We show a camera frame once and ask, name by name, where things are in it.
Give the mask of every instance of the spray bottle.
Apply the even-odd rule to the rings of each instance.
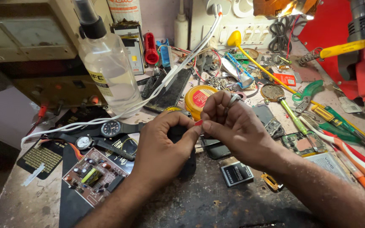
[[[118,35],[107,33],[89,0],[73,2],[86,36],[80,43],[79,56],[109,107],[116,115],[122,114],[142,101],[126,48]],[[139,110],[122,117],[131,117]]]

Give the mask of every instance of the man's left hand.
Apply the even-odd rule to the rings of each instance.
[[[135,164],[128,179],[134,179],[154,192],[177,177],[200,136],[201,127],[194,123],[177,111],[163,112],[148,122],[140,131]],[[176,125],[184,126],[188,131],[174,144],[167,132]]]

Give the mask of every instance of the hand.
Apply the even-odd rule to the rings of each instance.
[[[254,111],[244,102],[235,101],[225,116],[224,110],[230,100],[228,91],[210,96],[201,113],[202,128],[225,144],[239,161],[264,171],[274,165],[272,159],[285,148],[270,137]]]
[[[133,177],[140,185],[155,191],[177,177],[200,136],[201,127],[194,123],[177,111],[163,112],[148,122],[140,131],[135,164],[128,179]],[[176,125],[189,130],[174,144],[167,132]]]

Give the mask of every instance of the white charging cable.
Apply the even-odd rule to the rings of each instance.
[[[76,122],[76,123],[72,123],[57,129],[53,129],[53,130],[49,130],[49,131],[44,131],[44,132],[35,132],[32,133],[28,136],[25,136],[22,138],[21,140],[21,148],[23,147],[23,144],[26,142],[27,139],[33,137],[33,136],[39,136],[39,135],[43,135],[43,134],[48,134],[48,133],[52,133],[52,132],[68,132],[68,131],[73,131],[75,129],[78,129],[80,127],[83,127],[85,125],[96,125],[96,124],[103,124],[112,120],[116,120],[119,117],[123,116],[124,114],[128,114],[131,112],[134,112],[140,108],[142,108],[143,106],[145,106],[151,99],[155,98],[156,96],[158,96],[160,94],[161,89],[167,84],[167,82],[169,82],[176,74],[178,74],[178,72],[180,72],[180,70],[185,67],[187,65],[187,63],[193,58],[195,57],[203,48],[204,46],[209,42],[209,40],[212,38],[213,34],[215,33],[215,28],[218,27],[219,23],[222,20],[222,6],[216,5],[214,4],[212,6],[212,10],[213,13],[215,15],[215,21],[211,27],[211,29],[209,30],[209,32],[206,34],[206,36],[201,40],[201,42],[188,54],[188,56],[186,57],[186,59],[181,63],[181,65],[179,67],[174,66],[170,72],[165,76],[165,78],[162,80],[161,84],[153,91],[152,95],[144,100],[141,101],[137,104],[135,104],[134,106],[130,107],[129,109],[125,110],[124,112],[122,112],[121,114],[112,117],[112,118],[99,118],[99,119],[94,119],[92,121],[89,122]]]

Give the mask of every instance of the workbench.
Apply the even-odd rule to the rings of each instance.
[[[307,53],[300,42],[295,42],[293,45],[291,58]],[[258,51],[265,54],[267,50]],[[313,100],[322,105],[331,106],[365,132],[364,117],[359,118],[342,110],[338,100],[341,93],[335,91],[333,80],[315,60],[300,73],[307,74],[308,71],[318,72],[324,80],[325,90],[315,95]],[[151,75],[151,70],[149,69],[146,74]],[[142,78],[144,76],[136,76],[137,80]],[[191,76],[184,93],[191,88],[191,83],[198,85],[198,80],[194,80]],[[303,87],[307,84],[308,82],[301,83]],[[287,102],[291,106],[292,94],[284,91],[288,98]],[[262,99],[261,94],[258,93],[245,102],[252,106]],[[271,102],[269,107],[277,120],[281,122],[286,134],[298,132],[292,120],[286,118],[285,110],[280,104]],[[156,114],[142,109],[134,117],[121,121],[129,124],[148,122],[155,116]],[[26,143],[19,157],[35,141],[36,138]],[[365,155],[364,148],[358,145],[353,145],[353,147]],[[175,179],[168,187],[159,191],[143,207],[132,227],[322,226],[322,223],[289,190],[284,188],[278,193],[272,192],[261,179],[262,173],[257,170],[252,169],[255,176],[253,181],[227,188],[219,168],[236,161],[235,158],[212,160],[199,148],[196,153],[196,161],[196,173],[188,180]],[[17,165],[13,167],[0,195],[0,227],[58,227],[62,162],[47,179],[36,178],[27,187],[21,186],[29,175],[30,173]]]

